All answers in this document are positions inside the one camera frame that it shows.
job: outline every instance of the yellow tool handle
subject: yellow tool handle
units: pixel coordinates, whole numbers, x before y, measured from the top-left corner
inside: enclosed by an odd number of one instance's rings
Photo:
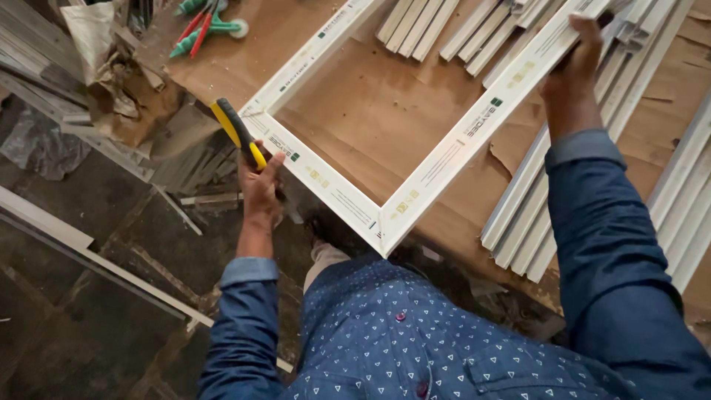
[[[248,162],[255,167],[257,171],[262,171],[264,167],[267,166],[267,160],[264,159],[264,155],[252,139],[252,135],[250,135],[247,130],[245,123],[242,122],[242,119],[235,109],[232,108],[230,102],[226,98],[219,98],[210,105],[210,109],[237,148],[242,150]]]

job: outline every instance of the workbench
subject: workbench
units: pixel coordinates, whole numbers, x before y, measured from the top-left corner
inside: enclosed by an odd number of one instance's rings
[[[201,102],[225,97],[238,109],[344,2],[243,0],[230,5],[222,18],[245,19],[250,25],[247,38],[211,36],[195,59],[169,60],[173,41],[187,24],[185,18],[173,16],[174,1],[154,19],[137,57]],[[389,11],[383,7],[275,117],[382,205],[485,91],[481,79],[493,63],[472,79],[456,60],[446,63],[437,55],[478,3],[459,3],[423,63],[396,56],[375,39],[375,30]],[[693,10],[711,15],[711,4],[697,0]],[[710,47],[709,22],[687,17],[618,142],[629,166],[627,175],[643,199],[711,85]],[[462,172],[413,234],[459,261],[467,272],[527,293],[560,314],[556,260],[535,284],[495,265],[479,241],[544,121],[542,100],[533,93],[499,130],[489,151]],[[708,271],[710,264],[707,253],[698,270]],[[695,285],[687,293],[696,293]]]

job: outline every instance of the right hand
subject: right hand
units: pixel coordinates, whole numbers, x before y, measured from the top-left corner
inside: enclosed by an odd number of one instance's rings
[[[600,27],[594,19],[570,16],[580,33],[580,45],[563,70],[551,73],[541,85],[551,140],[587,129],[604,129],[595,100],[595,73],[602,53]]]
[[[262,148],[262,140],[256,140],[255,144],[260,149]],[[276,153],[260,172],[247,163],[242,152],[238,157],[240,188],[245,205],[245,223],[268,228],[271,231],[272,224],[282,213],[282,205],[277,199],[276,191],[279,182],[278,171],[283,165],[286,155],[283,152]]]

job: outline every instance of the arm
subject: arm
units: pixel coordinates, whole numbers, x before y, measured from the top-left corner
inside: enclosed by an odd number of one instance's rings
[[[583,44],[542,91],[552,138],[548,207],[571,347],[650,397],[698,398],[711,389],[711,359],[686,329],[647,208],[602,129],[590,73],[597,26],[575,24]]]
[[[284,161],[277,154],[261,174],[240,160],[245,218],[236,258],[220,280],[220,315],[210,329],[210,349],[199,381],[199,399],[275,399],[277,376],[277,279],[272,223],[280,214],[274,195]]]

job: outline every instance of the purple button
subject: purple button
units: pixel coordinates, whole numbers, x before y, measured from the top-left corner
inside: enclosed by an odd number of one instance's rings
[[[417,384],[417,397],[424,398],[427,395],[427,382],[420,382]]]

